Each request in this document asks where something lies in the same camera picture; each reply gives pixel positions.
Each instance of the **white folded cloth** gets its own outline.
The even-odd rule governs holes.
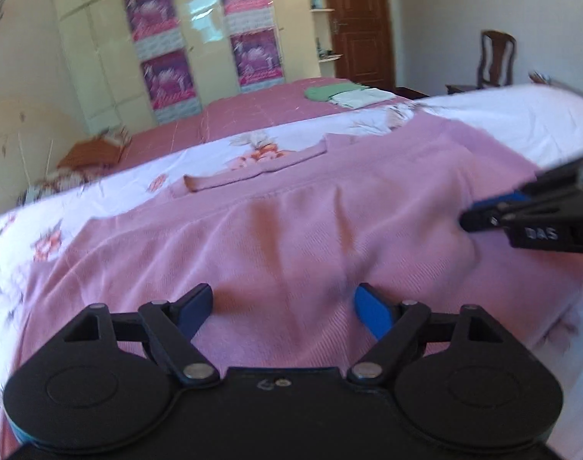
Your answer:
[[[330,99],[330,103],[340,105],[341,107],[348,107],[349,109],[361,109],[367,105],[395,98],[396,96],[389,91],[369,88],[368,90],[354,90],[339,93]]]

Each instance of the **door panel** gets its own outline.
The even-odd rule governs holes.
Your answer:
[[[394,56],[387,0],[328,0],[334,8],[333,46],[343,57],[336,75],[393,90]]]

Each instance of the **wooden chair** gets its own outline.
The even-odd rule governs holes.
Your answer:
[[[489,69],[490,79],[486,79],[487,66],[487,38],[492,42],[492,65]],[[499,31],[482,31],[481,32],[481,63],[477,71],[477,86],[465,84],[447,84],[447,94],[464,93],[467,91],[481,90],[486,87],[500,87],[500,79],[502,76],[502,66],[504,64],[504,57],[507,53],[507,46],[511,44],[509,60],[506,67],[506,79],[504,86],[513,84],[513,62],[515,61],[515,54],[517,53],[517,41],[515,38],[507,33]]]

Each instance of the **green folded cloth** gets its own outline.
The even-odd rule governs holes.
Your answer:
[[[327,86],[316,86],[307,88],[305,97],[314,102],[327,102],[334,95],[343,93],[345,91],[365,90],[368,86],[355,84],[354,82],[337,82],[336,84],[329,84]]]

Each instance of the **chair seat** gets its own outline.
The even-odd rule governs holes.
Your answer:
[[[476,84],[447,84],[447,95],[477,90]]]

